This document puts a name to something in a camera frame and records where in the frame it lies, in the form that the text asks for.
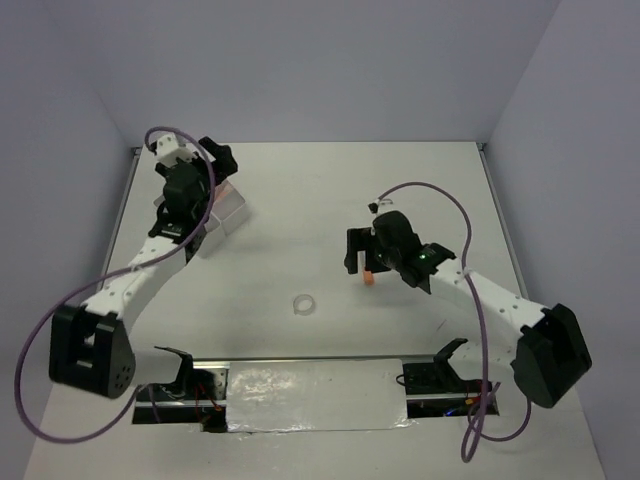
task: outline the gray wall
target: gray wall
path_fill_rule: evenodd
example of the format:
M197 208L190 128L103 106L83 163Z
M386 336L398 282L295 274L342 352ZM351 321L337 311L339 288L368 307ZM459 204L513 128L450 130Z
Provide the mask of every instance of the gray wall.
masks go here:
M576 310L609 480L640 462L640 2L563 0L489 142L532 297Z
M22 478L34 441L13 407L20 344L52 302L99 272L130 156L42 5L2 6L0 477L13 480ZM50 390L46 337L24 378L38 422Z
M558 0L45 0L126 139L487 140Z

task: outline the white table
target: white table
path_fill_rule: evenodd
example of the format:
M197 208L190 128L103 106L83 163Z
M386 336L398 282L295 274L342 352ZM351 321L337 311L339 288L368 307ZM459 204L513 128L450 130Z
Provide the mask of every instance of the white table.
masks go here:
M477 320L410 289L395 274L379 275L376 286L366 288L342 266L346 229L368 225L366 204L408 180L435 183L465 205L474 227L470 266L518 291L474 143L233 149L240 172L232 182L252 217L211 258L194 260L167 283L138 319L135 345L170 345L195 358L240 358L425 354L459 333L477 339ZM153 166L143 152L110 269L133 257L153 223L152 201L162 188ZM393 200L423 242L460 252L464 223L445 198L414 188ZM308 317L293 315L291 301L299 293L317 301ZM93 431L122 403L55 386L42 427L69 436ZM522 421L524 399L507 384L498 403L501 415L489 418L486 431L510 433ZM386 431L251 436L205 434L183 425L132 426L129 418L83 445L36 442L25 478L604 478L573 390L553 410L534 408L529 428L515 441L481 442L471 465L459 457L461 418L422 419Z

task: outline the orange object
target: orange object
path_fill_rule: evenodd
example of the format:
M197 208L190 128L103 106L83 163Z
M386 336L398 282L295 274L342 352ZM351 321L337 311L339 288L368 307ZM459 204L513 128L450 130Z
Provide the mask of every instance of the orange object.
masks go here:
M362 280L364 280L364 284L368 286L376 283L376 281L373 279L373 273L371 273L369 270L365 270L364 268L362 269Z

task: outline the plastic sheet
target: plastic sheet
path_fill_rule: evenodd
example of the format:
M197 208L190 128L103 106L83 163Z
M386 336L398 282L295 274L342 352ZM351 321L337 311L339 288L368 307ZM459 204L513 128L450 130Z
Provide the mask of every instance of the plastic sheet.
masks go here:
M227 390L231 432L381 430L404 427L397 359L233 363Z

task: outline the black and white robotic arm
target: black and white robotic arm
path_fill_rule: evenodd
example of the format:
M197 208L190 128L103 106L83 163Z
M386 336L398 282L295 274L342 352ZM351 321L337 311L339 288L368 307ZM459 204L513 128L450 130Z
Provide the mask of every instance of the black and white robotic arm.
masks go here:
M371 273L397 271L409 286L440 297L475 316L476 305L465 279L470 276L478 292L487 324L500 332L510 348L501 350L499 362L491 362L492 381L513 378L533 403L550 408L591 368L591 357L573 312L558 304L547 308L516 295L471 270L450 250L436 243L422 244L408 219L398 211L381 214L373 227L347 232L345 267ZM482 377L478 355L459 348L457 339L443 352L461 380Z
M208 137L199 143L215 158L211 166L216 198L239 196L226 181L238 170L231 149ZM246 208L238 208L231 215L225 212L225 216L212 209L204 227L186 247L167 256L190 236L206 214L210 180L207 160L176 135L164 135L152 147L156 172L164 177L165 185L156 202L155 224L129 263L131 271L103 285L79 307L60 307L52 319L50 378L109 398L119 397L131 384L171 385L178 394L190 388L191 377L196 375L191 356L164 347L134 352L129 343L131 328L171 277L194 256L206 257L248 215ZM154 265L138 267L162 257L166 258Z

